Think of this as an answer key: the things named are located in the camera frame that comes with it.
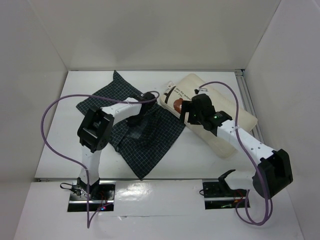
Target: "wire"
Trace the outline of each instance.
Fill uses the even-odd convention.
[[[75,164],[78,164],[80,165],[81,167],[84,168],[85,170],[85,174],[86,174],[86,179],[87,179],[87,185],[86,185],[86,227],[87,228],[90,228],[90,223],[91,223],[91,220],[92,218],[94,217],[94,215],[99,212],[99,208],[94,212],[94,214],[90,217],[90,209],[89,209],[89,200],[90,200],[90,197],[89,197],[89,192],[90,192],[90,179],[89,179],[89,170],[88,168],[82,163],[82,162],[79,162],[71,157],[68,157],[68,156],[65,156],[63,155],[62,153],[56,151],[50,144],[49,142],[47,141],[47,138],[45,136],[45,130],[44,130],[44,125],[45,125],[45,118],[46,118],[46,115],[47,113],[49,112],[49,110],[55,105],[57,104],[59,101],[63,100],[63,99],[67,99],[67,98],[74,98],[74,97],[87,97],[87,98],[94,98],[94,99],[100,99],[100,100],[105,100],[105,101],[110,101],[110,102],[114,102],[114,103],[120,103],[120,104],[147,104],[147,103],[151,103],[151,102],[154,102],[156,101],[159,97],[160,97],[160,93],[157,92],[157,91],[149,91],[149,93],[156,93],[157,96],[154,98],[154,99],[151,99],[151,100],[146,100],[146,101],[135,101],[135,102],[130,102],[130,101],[121,101],[121,100],[115,100],[115,99],[110,99],[110,98],[107,98],[107,97],[103,97],[103,96],[95,96],[95,95],[90,95],[90,94],[71,94],[71,95],[66,95],[66,96],[62,96],[58,99],[56,99],[54,102],[52,102],[47,108],[46,110],[44,111],[43,115],[42,115],[42,118],[41,118],[41,124],[40,124],[40,130],[41,130],[41,136],[42,136],[42,139],[44,141],[44,144],[52,151],[54,152],[56,155],[64,158],[64,159],[67,159]]]
[[[221,82],[221,81],[209,81],[209,82],[206,82],[204,84],[202,84],[201,86],[199,86],[199,88],[203,88],[204,86],[206,85],[209,85],[209,84],[220,84],[220,85],[223,85],[225,87],[227,87],[234,99],[235,99],[235,105],[236,105],[236,110],[235,110],[235,134],[236,134],[236,138],[239,142],[239,145],[241,146],[242,150],[244,151],[244,153],[248,156],[248,158],[250,159],[251,163],[253,164],[254,168],[255,168],[255,171],[258,175],[258,178],[260,180],[260,183],[261,183],[261,186],[262,186],[262,191],[263,191],[263,197],[264,197],[264,203],[265,203],[265,213],[264,213],[264,217],[263,217],[263,220],[262,221],[259,221],[259,222],[256,222],[256,221],[253,221],[250,214],[249,214],[249,211],[248,211],[248,196],[249,196],[249,190],[246,192],[246,196],[245,196],[245,212],[246,212],[246,216],[248,217],[249,221],[245,220],[239,213],[238,213],[238,206],[239,204],[243,201],[240,201],[238,202],[238,204],[235,206],[235,211],[236,211],[236,214],[238,215],[238,217],[244,221],[245,223],[247,224],[250,224],[250,225],[256,225],[256,226],[262,226],[263,224],[265,224],[269,218],[271,217],[271,214],[273,212],[273,203],[272,203],[272,199],[270,198],[270,213],[269,213],[269,200],[268,200],[268,186],[267,184],[265,183],[263,177],[262,177],[262,174],[257,166],[257,164],[255,163],[255,160],[253,159],[253,157],[250,155],[250,153],[248,152],[248,150],[246,149],[246,147],[244,146],[244,144],[242,143],[241,141],[241,138],[240,138],[240,135],[239,135],[239,131],[238,131],[238,118],[239,118],[239,101],[238,101],[238,98],[237,98],[237,95],[236,93],[234,92],[234,90],[229,86],[227,85],[226,83],[224,82]]]
[[[90,219],[88,219],[89,227],[90,227],[91,221],[92,221],[92,219],[94,218],[94,216],[95,216],[98,212],[100,212],[103,208],[105,208],[106,206],[109,206],[109,205],[111,205],[111,204],[112,204],[112,203],[109,202],[109,203],[107,203],[107,204],[105,204],[105,205],[102,205],[101,207],[98,207],[98,208],[95,210],[95,212],[92,214],[92,216],[90,217]]]
[[[62,185],[68,185],[68,186],[71,186],[71,188],[66,188],[66,187],[63,187]],[[66,189],[66,190],[70,190],[70,191],[72,190],[72,186],[73,186],[72,184],[66,183],[66,182],[63,182],[60,184],[61,189]]]
[[[237,194],[236,194],[236,193],[238,193],[238,194],[241,196],[240,199],[236,199],[236,197],[237,197]],[[233,197],[234,202],[233,202],[233,203],[235,204],[235,203],[241,201],[242,199],[244,199],[243,194],[241,193],[241,191],[236,190],[236,191],[234,192],[234,197]]]
[[[99,194],[101,195],[101,203],[99,205],[99,207],[101,208],[102,204],[104,203],[104,197],[105,196],[101,192],[99,192]]]

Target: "black cable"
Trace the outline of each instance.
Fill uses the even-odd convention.
[[[71,186],[71,188],[63,187],[62,184]],[[61,188],[61,189],[66,189],[66,190],[70,190],[70,191],[71,191],[71,190],[72,190],[72,187],[73,187],[73,185],[70,184],[70,183],[63,182],[63,183],[60,184],[60,188]]]
[[[63,187],[62,184],[71,186],[71,188]],[[76,194],[77,196],[81,196],[81,190],[75,188],[74,185],[72,185],[70,183],[63,182],[63,183],[60,184],[60,188],[61,189],[65,189],[65,190],[69,190],[69,191],[73,192],[74,194]]]

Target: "brown graphic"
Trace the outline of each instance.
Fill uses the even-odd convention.
[[[181,114],[182,102],[183,102],[183,99],[179,98],[179,99],[175,100],[173,103],[174,110],[176,110],[179,114]]]

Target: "dark checkered cloth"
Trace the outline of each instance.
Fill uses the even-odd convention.
[[[93,95],[123,101],[140,94],[139,90],[114,71],[113,82]],[[87,98],[76,108],[85,115],[91,106],[101,108],[114,104],[111,101]],[[184,127],[172,113],[155,104],[145,114],[140,125],[128,127],[124,120],[113,126],[109,143],[121,154],[135,175],[143,179],[167,153]]]

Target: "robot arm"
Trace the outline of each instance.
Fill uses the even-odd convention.
[[[226,140],[238,151],[244,152],[236,135],[237,128],[245,149],[249,151],[268,185],[269,199],[293,181],[289,155],[282,149],[275,151],[251,136],[240,126],[236,127],[236,123],[230,115],[224,111],[215,111],[209,96],[206,94],[199,94],[194,96],[191,101],[182,102],[181,122],[185,121],[187,112],[189,112],[188,123],[203,125],[203,128],[207,131]],[[263,189],[257,173],[252,176],[251,172],[232,169],[219,177],[219,183],[225,191],[255,189],[263,196]]]
[[[142,96],[129,97],[125,102],[137,102],[136,104],[117,103],[112,106],[98,108],[91,107],[86,113],[77,135],[82,145],[82,163],[89,172],[89,193],[94,195],[99,185],[99,163],[101,151],[109,142],[112,128],[115,124],[127,119],[129,126],[136,126],[140,123],[143,115],[149,110],[155,101],[141,103],[155,96],[152,93],[145,93]],[[81,169],[77,184],[82,191],[87,192],[87,174],[84,168]]]

